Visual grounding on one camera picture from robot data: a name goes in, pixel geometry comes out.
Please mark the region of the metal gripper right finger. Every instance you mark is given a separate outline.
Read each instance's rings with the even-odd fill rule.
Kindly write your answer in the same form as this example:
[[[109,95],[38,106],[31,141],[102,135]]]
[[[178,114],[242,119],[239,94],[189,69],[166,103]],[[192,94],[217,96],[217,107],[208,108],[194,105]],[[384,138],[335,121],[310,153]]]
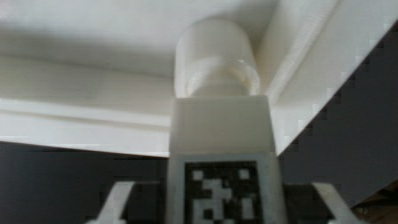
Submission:
[[[320,207],[315,224],[363,224],[347,202],[329,183],[313,183],[317,206]]]

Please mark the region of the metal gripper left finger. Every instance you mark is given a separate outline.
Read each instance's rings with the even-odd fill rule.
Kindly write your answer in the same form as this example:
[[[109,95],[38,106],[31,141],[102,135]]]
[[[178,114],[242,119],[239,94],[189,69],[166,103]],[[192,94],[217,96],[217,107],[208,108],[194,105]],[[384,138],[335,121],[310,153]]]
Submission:
[[[121,181],[114,184],[98,217],[88,224],[127,224],[121,216],[134,186],[134,181]]]

